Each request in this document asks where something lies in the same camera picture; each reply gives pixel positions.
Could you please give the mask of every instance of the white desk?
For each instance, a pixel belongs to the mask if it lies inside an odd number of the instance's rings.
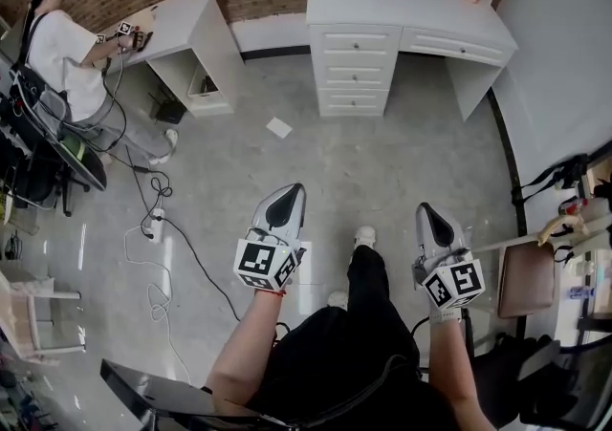
[[[124,20],[153,32],[144,50],[129,55],[124,67],[146,62],[196,117],[233,112],[245,66],[215,0],[165,0]],[[109,75],[119,69],[115,57]],[[199,93],[205,74],[218,91]]]
[[[517,49],[485,2],[308,0],[306,20],[323,116],[382,115],[403,51],[453,57],[448,72],[467,119]]]

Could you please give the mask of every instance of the black pants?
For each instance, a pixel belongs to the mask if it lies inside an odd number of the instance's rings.
[[[279,419],[308,419],[368,387],[394,355],[403,356],[417,378],[419,350],[389,299],[380,254],[357,247],[348,278],[348,310],[321,309],[283,337],[251,409]]]

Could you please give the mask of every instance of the white cable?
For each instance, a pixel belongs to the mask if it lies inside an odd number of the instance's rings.
[[[183,362],[178,352],[176,351],[176,348],[172,344],[172,337],[170,336],[170,304],[172,302],[172,294],[174,293],[174,290],[172,289],[172,276],[170,275],[170,270],[166,268],[164,265],[160,265],[159,263],[155,263],[154,261],[134,261],[130,259],[129,256],[127,255],[127,234],[129,234],[130,232],[138,228],[141,228],[141,227],[135,226],[130,229],[127,229],[125,231],[125,234],[123,235],[123,251],[125,253],[125,259],[129,263],[133,263],[135,265],[154,265],[156,267],[163,269],[167,273],[170,294],[166,295],[164,291],[160,289],[160,287],[154,283],[149,283],[148,286],[146,287],[146,297],[149,301],[149,309],[151,311],[150,316],[153,322],[160,322],[165,319],[166,327],[167,327],[167,334],[168,334],[168,344],[170,345],[170,348],[172,348],[172,351],[174,352],[174,355],[176,356],[176,358],[179,360],[179,363],[181,363],[183,370],[185,370],[185,373],[187,375],[187,381],[189,382],[189,385],[191,385],[191,375],[189,374],[189,370],[187,369],[185,363]],[[152,288],[156,289],[160,293],[160,295],[164,298],[165,301],[162,304],[153,303],[153,301],[151,300],[151,289]]]

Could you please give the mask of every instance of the white drawer cabinet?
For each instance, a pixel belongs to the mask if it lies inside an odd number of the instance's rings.
[[[404,27],[400,51],[446,55],[493,66],[505,66],[514,48],[473,39],[467,40],[465,37],[448,32]]]
[[[382,115],[402,27],[311,25],[310,36],[321,115]]]

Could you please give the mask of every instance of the person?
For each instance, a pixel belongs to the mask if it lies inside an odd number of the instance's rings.
[[[133,49],[134,34],[97,43],[96,35],[61,10],[63,2],[32,0],[24,22],[20,59],[55,91],[66,92],[75,126],[82,130],[101,128],[151,165],[166,162],[176,147],[177,132],[168,129],[163,133],[150,120],[121,107],[107,93],[101,71],[93,66],[120,48]]]
[[[429,383],[421,380],[419,350],[389,299],[375,242],[373,227],[358,230],[346,310],[315,312],[275,346],[283,293],[255,293],[208,376],[220,406],[315,429],[493,430],[478,403],[459,321],[434,308]]]

